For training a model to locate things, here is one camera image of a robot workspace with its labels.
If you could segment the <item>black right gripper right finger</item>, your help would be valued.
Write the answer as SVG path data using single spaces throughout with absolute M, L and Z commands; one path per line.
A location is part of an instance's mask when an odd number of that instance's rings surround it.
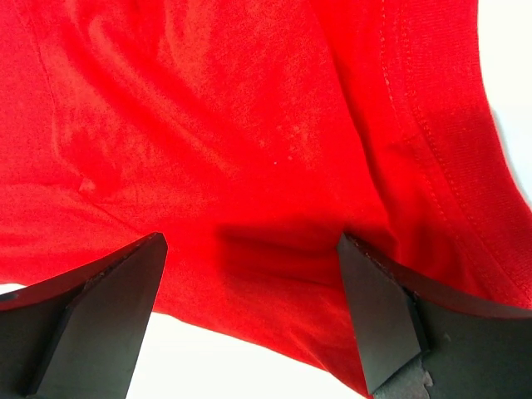
M 348 236 L 338 257 L 372 397 L 530 398 L 530 310 L 455 290 Z

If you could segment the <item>red t-shirt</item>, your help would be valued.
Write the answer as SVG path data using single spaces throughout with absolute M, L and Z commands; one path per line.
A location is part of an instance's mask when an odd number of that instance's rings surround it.
M 1 280 L 151 232 L 157 311 L 366 393 L 336 247 L 531 304 L 475 1 L 4 1 Z

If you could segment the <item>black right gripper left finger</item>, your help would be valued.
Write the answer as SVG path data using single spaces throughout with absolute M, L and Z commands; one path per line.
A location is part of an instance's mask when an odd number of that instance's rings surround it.
M 3 398 L 124 398 L 168 246 L 154 233 L 1 296 Z

